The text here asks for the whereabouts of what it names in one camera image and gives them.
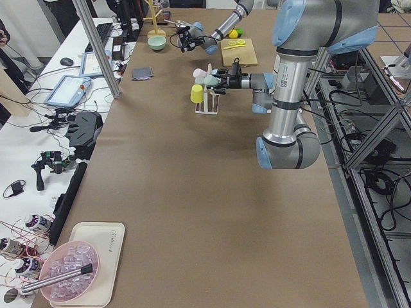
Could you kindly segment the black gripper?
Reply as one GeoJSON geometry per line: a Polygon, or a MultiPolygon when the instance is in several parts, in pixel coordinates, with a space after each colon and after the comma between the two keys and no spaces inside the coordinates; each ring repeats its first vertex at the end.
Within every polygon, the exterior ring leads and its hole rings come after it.
{"type": "Polygon", "coordinates": [[[228,69],[217,69],[214,71],[214,77],[227,79],[226,84],[208,85],[207,89],[218,95],[226,95],[226,89],[249,89],[250,76],[231,76],[229,77],[228,69]]]}
{"type": "Polygon", "coordinates": [[[203,39],[202,38],[193,38],[189,36],[180,36],[179,37],[179,43],[180,43],[180,50],[182,52],[186,51],[192,51],[194,48],[197,46],[200,46],[203,44],[203,39]]]}

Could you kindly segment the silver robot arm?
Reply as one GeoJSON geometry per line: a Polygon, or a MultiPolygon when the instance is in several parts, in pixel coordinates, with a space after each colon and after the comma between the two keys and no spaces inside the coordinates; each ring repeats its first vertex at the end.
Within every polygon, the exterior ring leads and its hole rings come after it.
{"type": "Polygon", "coordinates": [[[275,20],[272,44],[279,55],[275,78],[241,73],[237,63],[219,71],[213,90],[253,90],[253,110],[270,112],[270,123],[256,140],[264,169],[304,169],[321,150],[317,135],[299,112],[311,61],[324,47],[331,55],[371,45],[377,33],[378,1],[285,1],[275,20]]]}
{"type": "Polygon", "coordinates": [[[185,28],[181,28],[177,31],[179,49],[184,53],[200,46],[208,55],[214,54],[218,49],[218,42],[224,39],[237,23],[250,14],[253,6],[254,0],[236,1],[236,7],[230,16],[210,35],[205,33],[200,22],[194,22],[185,28]]]}

